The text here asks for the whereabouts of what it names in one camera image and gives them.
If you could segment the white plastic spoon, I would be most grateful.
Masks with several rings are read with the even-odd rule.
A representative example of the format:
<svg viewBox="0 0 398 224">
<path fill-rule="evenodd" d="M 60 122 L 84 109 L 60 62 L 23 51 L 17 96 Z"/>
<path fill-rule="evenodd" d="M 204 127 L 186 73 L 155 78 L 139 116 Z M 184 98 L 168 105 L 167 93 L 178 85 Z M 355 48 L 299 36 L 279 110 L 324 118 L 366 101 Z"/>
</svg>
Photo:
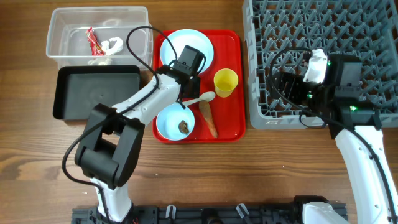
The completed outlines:
<svg viewBox="0 0 398 224">
<path fill-rule="evenodd" d="M 215 92 L 208 91 L 208 92 L 205 92 L 205 93 L 201 94 L 198 98 L 195 98 L 195 99 L 192 99 L 192 100 L 188 100 L 188 101 L 184 101 L 183 105 L 184 106 L 189 106 L 189 105 L 192 105 L 194 103 L 201 102 L 201 101 L 210 102 L 211 100 L 213 100 L 215 98 L 215 96 L 216 96 Z"/>
</svg>

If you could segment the orange carrot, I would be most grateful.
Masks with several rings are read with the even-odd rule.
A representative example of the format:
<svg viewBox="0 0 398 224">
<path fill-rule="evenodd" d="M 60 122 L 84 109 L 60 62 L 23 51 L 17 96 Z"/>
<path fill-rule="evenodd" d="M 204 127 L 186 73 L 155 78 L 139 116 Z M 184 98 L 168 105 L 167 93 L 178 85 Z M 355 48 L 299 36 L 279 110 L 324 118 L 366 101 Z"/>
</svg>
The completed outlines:
<svg viewBox="0 0 398 224">
<path fill-rule="evenodd" d="M 214 121 L 213 121 L 213 116 L 212 116 L 212 113 L 211 113 L 211 107 L 210 107 L 209 102 L 200 101 L 199 104 L 198 104 L 198 107 L 199 107 L 199 110 L 200 110 L 203 118 L 205 119 L 205 121 L 207 123 L 207 126 L 208 126 L 208 128 L 210 130 L 211 135 L 214 138 L 217 138 L 218 137 L 218 132 L 217 132 L 217 130 L 215 128 L 215 124 L 214 124 Z"/>
</svg>

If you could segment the yellow cup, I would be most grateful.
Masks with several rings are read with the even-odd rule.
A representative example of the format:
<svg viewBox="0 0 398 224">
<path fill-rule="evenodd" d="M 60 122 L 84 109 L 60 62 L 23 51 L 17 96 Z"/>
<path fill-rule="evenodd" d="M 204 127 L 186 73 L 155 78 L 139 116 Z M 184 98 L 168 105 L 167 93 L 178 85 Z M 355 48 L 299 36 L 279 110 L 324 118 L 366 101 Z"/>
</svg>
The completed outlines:
<svg viewBox="0 0 398 224">
<path fill-rule="evenodd" d="M 229 68 L 218 70 L 214 75 L 215 93 L 222 98 L 229 97 L 237 87 L 239 78 L 237 73 Z"/>
</svg>

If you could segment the light blue bowl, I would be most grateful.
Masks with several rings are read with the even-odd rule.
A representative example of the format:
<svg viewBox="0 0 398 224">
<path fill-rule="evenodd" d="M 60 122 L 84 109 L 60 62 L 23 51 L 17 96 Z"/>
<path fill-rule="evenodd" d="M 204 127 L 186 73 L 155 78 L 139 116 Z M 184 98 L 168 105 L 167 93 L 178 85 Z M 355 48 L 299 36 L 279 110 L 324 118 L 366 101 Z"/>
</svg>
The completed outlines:
<svg viewBox="0 0 398 224">
<path fill-rule="evenodd" d="M 190 133 L 182 134 L 178 124 L 186 121 Z M 180 141 L 187 138 L 195 127 L 195 117 L 190 108 L 183 108 L 179 103 L 168 105 L 156 117 L 156 128 L 160 135 L 170 141 Z"/>
</svg>

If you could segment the brown food scrap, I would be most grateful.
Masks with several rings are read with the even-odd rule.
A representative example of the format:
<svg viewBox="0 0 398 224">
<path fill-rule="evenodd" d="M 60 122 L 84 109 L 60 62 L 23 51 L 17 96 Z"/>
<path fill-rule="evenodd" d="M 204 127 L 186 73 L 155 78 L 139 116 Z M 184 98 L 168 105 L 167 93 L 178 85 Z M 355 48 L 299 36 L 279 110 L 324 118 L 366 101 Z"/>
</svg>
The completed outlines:
<svg viewBox="0 0 398 224">
<path fill-rule="evenodd" d="M 190 130 L 188 129 L 188 124 L 186 121 L 182 120 L 178 124 L 178 129 L 182 134 L 188 135 L 190 133 Z"/>
</svg>

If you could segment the light blue plate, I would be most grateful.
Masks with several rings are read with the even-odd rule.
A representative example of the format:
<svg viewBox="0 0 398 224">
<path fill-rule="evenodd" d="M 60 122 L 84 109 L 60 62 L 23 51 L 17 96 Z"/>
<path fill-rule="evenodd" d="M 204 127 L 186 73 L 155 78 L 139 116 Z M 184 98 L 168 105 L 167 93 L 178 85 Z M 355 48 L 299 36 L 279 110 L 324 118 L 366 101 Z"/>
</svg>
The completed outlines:
<svg viewBox="0 0 398 224">
<path fill-rule="evenodd" d="M 205 34 L 193 29 L 181 29 L 168 35 L 168 39 L 171 41 L 178 58 L 181 56 L 186 45 L 199 50 L 205 55 L 206 60 L 200 65 L 200 68 L 203 67 L 200 74 L 210 67 L 214 57 L 214 48 L 210 39 Z M 169 64 L 174 59 L 175 54 L 170 43 L 164 40 L 160 46 L 160 60 L 162 64 Z"/>
</svg>

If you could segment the white tissue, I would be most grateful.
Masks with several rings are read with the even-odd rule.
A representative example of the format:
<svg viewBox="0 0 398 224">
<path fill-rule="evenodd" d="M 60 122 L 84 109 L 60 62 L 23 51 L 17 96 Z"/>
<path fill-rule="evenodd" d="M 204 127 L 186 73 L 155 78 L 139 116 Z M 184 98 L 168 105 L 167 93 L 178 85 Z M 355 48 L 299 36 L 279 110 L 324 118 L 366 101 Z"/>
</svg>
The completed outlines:
<svg viewBox="0 0 398 224">
<path fill-rule="evenodd" d="M 112 56 L 122 51 L 124 41 L 119 37 L 112 37 L 109 40 L 101 42 L 101 49 L 105 52 L 105 56 Z M 111 65 L 112 60 L 110 58 L 97 58 L 90 60 L 88 65 Z"/>
</svg>

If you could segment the red snack wrapper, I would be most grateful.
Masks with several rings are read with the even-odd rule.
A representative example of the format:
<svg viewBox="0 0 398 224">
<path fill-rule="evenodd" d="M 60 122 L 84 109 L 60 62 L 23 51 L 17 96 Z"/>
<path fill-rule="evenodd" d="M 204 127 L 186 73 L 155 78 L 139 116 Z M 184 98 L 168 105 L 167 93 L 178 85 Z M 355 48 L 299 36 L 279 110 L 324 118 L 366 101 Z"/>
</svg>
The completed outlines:
<svg viewBox="0 0 398 224">
<path fill-rule="evenodd" d="M 97 38 L 94 34 L 94 30 L 92 27 L 86 30 L 86 37 L 88 39 L 88 43 L 91 49 L 92 56 L 102 56 L 105 55 L 105 52 L 102 50 Z"/>
</svg>

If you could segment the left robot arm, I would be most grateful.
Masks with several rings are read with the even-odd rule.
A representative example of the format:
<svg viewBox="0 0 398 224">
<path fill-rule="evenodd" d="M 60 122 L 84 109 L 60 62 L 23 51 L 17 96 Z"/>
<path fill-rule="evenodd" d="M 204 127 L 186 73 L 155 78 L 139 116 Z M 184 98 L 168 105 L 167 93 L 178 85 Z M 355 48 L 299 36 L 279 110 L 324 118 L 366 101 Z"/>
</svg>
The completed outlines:
<svg viewBox="0 0 398 224">
<path fill-rule="evenodd" d="M 135 95 L 112 107 L 98 104 L 89 115 L 76 149 L 75 164 L 94 186 L 99 205 L 96 217 L 102 223 L 132 222 L 133 203 L 127 182 L 137 166 L 145 127 L 169 105 L 181 103 L 185 86 L 200 73 L 202 58 L 179 58 L 163 65 L 152 80 Z"/>
</svg>

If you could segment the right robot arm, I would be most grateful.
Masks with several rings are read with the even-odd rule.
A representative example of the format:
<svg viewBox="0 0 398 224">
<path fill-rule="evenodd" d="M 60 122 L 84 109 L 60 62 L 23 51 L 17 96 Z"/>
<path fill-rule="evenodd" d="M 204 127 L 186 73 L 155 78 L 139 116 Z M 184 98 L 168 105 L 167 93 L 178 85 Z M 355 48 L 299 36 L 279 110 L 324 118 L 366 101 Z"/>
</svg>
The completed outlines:
<svg viewBox="0 0 398 224">
<path fill-rule="evenodd" d="M 386 160 L 378 109 L 360 101 L 362 62 L 352 55 L 307 50 L 304 76 L 274 72 L 267 82 L 281 97 L 328 125 L 345 162 L 360 223 L 397 223 L 397 190 Z"/>
</svg>

